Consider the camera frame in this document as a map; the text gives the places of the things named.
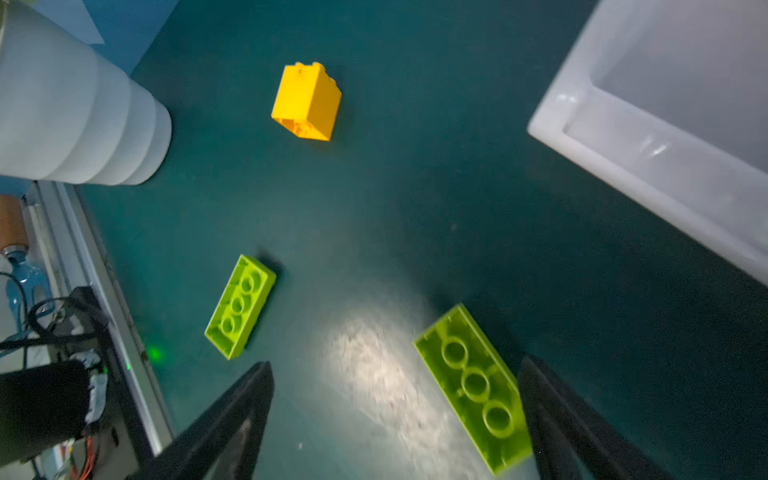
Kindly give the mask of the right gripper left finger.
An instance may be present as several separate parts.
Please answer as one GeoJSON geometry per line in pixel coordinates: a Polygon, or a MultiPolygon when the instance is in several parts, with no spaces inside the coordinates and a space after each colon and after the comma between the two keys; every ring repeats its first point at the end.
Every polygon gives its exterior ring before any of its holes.
{"type": "Polygon", "coordinates": [[[253,365],[183,434],[130,477],[250,479],[273,396],[271,364],[253,365]]]}

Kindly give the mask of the yellow lego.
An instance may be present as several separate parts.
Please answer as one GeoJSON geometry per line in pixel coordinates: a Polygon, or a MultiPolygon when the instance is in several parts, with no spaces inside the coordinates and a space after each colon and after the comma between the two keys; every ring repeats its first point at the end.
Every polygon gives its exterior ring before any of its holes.
{"type": "Polygon", "coordinates": [[[342,93],[314,62],[284,67],[271,118],[301,139],[331,140],[342,93]]]}

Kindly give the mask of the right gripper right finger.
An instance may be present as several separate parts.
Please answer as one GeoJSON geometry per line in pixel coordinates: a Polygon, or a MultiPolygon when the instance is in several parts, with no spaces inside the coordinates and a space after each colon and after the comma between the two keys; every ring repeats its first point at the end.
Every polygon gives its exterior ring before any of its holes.
{"type": "Polygon", "coordinates": [[[518,388],[542,479],[669,479],[542,360],[522,359],[518,388]]]}

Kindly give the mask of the green lego brick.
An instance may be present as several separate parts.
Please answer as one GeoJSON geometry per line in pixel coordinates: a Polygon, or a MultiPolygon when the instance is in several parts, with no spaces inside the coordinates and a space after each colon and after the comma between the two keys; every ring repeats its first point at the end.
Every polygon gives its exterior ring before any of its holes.
{"type": "Polygon", "coordinates": [[[533,454],[518,381],[464,304],[413,345],[492,474],[533,454]]]}
{"type": "Polygon", "coordinates": [[[239,256],[204,332],[227,360],[242,353],[276,278],[255,258],[239,256]]]}

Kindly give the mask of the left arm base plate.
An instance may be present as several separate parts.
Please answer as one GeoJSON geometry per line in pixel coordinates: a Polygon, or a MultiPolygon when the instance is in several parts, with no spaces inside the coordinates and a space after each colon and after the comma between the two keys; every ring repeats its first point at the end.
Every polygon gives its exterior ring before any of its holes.
{"type": "Polygon", "coordinates": [[[67,440],[97,436],[110,403],[117,403],[110,367],[103,358],[96,321],[73,293],[42,300],[29,308],[35,338],[7,339],[1,349],[63,347],[70,355],[40,366],[1,375],[1,464],[25,462],[67,440]],[[80,334],[60,334],[40,322],[42,310],[59,303],[65,313],[86,324],[80,334]]]}

